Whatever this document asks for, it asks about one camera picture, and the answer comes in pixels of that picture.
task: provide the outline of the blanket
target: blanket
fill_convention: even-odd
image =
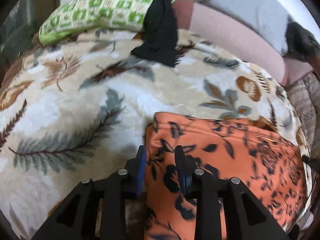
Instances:
[[[175,68],[130,55],[140,34],[115,30],[82,33],[23,59],[0,96],[0,209],[18,236],[30,239],[81,179],[122,168],[155,112],[250,119],[309,155],[286,92],[264,69],[178,34]]]

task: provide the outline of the pink cushion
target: pink cushion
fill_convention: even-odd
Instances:
[[[302,62],[291,57],[284,57],[284,63],[288,72],[288,80],[285,86],[288,87],[313,71],[312,66],[308,62]]]
[[[285,76],[282,56],[258,34],[232,17],[194,3],[189,29],[240,59],[259,65],[282,83]]]

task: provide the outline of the folded orange cloth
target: folded orange cloth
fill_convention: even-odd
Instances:
[[[193,240],[196,200],[180,193],[174,149],[214,177],[240,178],[281,226],[292,223],[306,201],[298,146],[246,119],[219,121],[156,113],[146,134],[145,183],[148,221],[145,239]],[[222,235],[226,225],[221,205]]]

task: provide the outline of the black cloth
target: black cloth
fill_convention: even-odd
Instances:
[[[178,40],[171,0],[153,0],[144,23],[144,43],[131,51],[137,57],[174,67]]]
[[[313,34],[297,22],[288,24],[285,36],[288,44],[288,55],[297,60],[307,62],[320,52],[320,45]]]

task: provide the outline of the silver screw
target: silver screw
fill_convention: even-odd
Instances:
[[[87,184],[87,183],[89,183],[90,182],[90,178],[87,178],[87,179],[81,179],[81,183],[83,183],[83,184]]]
[[[119,175],[127,175],[128,171],[126,169],[121,169],[118,171]]]
[[[239,184],[239,183],[240,183],[240,179],[237,178],[237,177],[233,177],[233,178],[231,178],[231,182],[232,182],[233,184]]]
[[[202,174],[204,174],[204,171],[203,171],[203,169],[196,169],[195,174],[202,175]]]

